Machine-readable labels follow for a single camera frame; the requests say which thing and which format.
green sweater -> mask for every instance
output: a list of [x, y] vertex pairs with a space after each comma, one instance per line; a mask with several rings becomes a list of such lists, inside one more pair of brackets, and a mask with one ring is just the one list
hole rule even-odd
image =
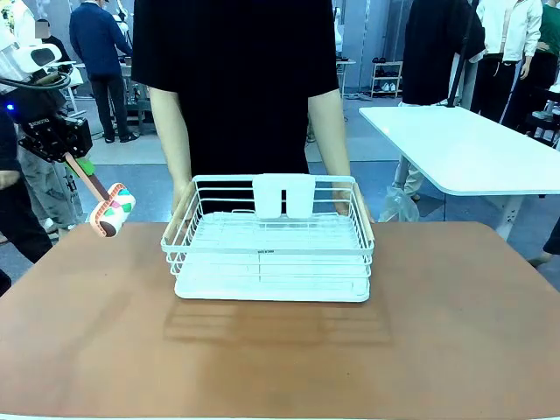
[[542, 7], [540, 41], [549, 45], [547, 53], [560, 56], [560, 9], [547, 4]]

white dish rack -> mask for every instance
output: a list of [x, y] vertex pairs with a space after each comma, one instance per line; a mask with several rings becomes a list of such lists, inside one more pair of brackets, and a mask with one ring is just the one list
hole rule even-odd
[[305, 302], [368, 300], [374, 244], [354, 178], [276, 174], [194, 177], [161, 242], [180, 298]]

black shoe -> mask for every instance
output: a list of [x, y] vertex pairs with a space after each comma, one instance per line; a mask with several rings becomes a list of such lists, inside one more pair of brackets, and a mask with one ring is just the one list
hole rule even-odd
[[121, 137], [121, 143], [128, 143], [128, 142], [134, 142], [135, 140], [137, 140], [140, 136], [136, 133], [130, 133], [128, 134], [126, 137]]

brown table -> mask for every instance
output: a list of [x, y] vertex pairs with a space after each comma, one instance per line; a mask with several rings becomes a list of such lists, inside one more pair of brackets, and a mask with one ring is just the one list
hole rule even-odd
[[163, 231], [80, 226], [0, 299], [0, 412], [560, 413], [560, 295], [489, 227], [374, 225], [366, 304], [181, 301]]

white jacket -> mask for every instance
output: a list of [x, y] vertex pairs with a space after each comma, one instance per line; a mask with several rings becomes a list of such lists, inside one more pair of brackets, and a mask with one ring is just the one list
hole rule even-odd
[[[500, 52], [506, 18], [507, 3], [512, 0], [480, 0], [476, 10], [486, 30], [486, 53]], [[542, 0], [518, 0], [507, 28], [504, 61], [520, 61], [525, 55], [533, 57], [541, 37]]]

